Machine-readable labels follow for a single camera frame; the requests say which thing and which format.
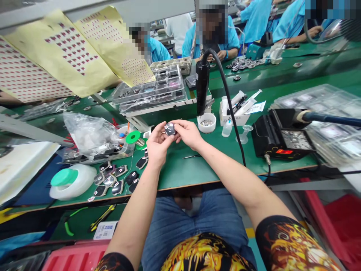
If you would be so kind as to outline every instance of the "digital display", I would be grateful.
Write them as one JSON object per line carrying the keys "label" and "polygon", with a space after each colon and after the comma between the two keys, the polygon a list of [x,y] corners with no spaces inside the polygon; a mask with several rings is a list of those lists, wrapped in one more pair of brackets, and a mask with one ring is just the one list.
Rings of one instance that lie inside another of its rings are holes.
{"label": "digital display", "polygon": [[280,154],[291,154],[293,151],[287,151],[287,150],[282,150],[282,149],[279,149],[276,151],[276,153],[280,153]]}

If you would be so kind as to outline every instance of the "solder wire spool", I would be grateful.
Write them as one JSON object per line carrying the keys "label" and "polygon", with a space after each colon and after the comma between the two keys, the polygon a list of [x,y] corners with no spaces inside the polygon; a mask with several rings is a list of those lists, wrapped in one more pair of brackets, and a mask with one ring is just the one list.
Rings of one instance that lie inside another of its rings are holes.
{"label": "solder wire spool", "polygon": [[142,150],[145,149],[147,147],[147,139],[144,138],[140,138],[140,131],[133,131],[131,133],[129,133],[125,139],[126,143],[128,144],[134,144],[135,143],[135,148],[137,150]]}

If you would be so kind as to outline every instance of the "jeans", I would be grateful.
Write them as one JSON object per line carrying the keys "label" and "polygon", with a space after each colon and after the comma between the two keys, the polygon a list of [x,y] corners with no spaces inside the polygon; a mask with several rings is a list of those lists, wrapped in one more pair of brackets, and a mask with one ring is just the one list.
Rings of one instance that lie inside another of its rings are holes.
{"label": "jeans", "polygon": [[153,219],[142,255],[144,271],[159,271],[172,249],[180,242],[203,232],[222,237],[236,252],[256,267],[242,218],[227,189],[203,192],[198,215],[189,217],[168,192],[158,195]]}

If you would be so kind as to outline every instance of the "white paper box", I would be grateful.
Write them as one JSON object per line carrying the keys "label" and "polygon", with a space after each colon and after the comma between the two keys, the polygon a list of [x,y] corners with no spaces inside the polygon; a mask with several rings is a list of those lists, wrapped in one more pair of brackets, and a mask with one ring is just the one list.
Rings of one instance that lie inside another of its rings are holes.
{"label": "white paper box", "polygon": [[[220,120],[220,123],[221,123],[221,126],[224,126],[226,124],[226,122],[230,119],[232,119],[231,115],[227,116],[226,115],[227,112],[224,112],[222,111],[222,102],[219,106],[219,120]],[[237,126],[243,126],[246,124],[248,118],[249,118],[249,115],[239,115],[239,116],[234,116],[235,119],[236,119],[236,124]]]}

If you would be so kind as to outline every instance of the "red plastic crate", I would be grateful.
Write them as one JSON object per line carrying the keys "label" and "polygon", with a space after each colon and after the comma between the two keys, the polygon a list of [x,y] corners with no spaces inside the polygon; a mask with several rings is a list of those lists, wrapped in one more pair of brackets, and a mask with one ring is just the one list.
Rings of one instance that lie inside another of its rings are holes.
{"label": "red plastic crate", "polygon": [[79,242],[51,253],[42,271],[94,271],[109,240]]}

